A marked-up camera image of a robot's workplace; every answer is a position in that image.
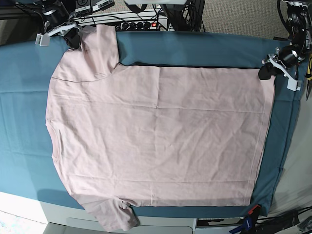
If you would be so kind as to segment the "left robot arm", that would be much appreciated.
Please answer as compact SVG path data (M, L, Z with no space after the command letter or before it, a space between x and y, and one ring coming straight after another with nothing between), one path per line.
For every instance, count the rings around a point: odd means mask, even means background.
M310 0L285 0L287 18L281 12L281 0L277 1L280 20L289 33L286 41L289 45L276 48L262 60L263 66L258 72L260 80L271 76L284 75L288 79L287 88L292 91L301 89L298 67L312 53L312 2Z

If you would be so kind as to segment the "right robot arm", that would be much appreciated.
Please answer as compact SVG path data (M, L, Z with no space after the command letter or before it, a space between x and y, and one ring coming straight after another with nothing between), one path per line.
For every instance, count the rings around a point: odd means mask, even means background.
M49 46L53 36L61 36L70 48L80 47L81 26L75 20L77 13L69 12L60 0L38 0L35 6L41 7L41 12L35 7L16 2L15 6L22 12L31 16L35 14L42 21L39 33L36 36L36 45Z

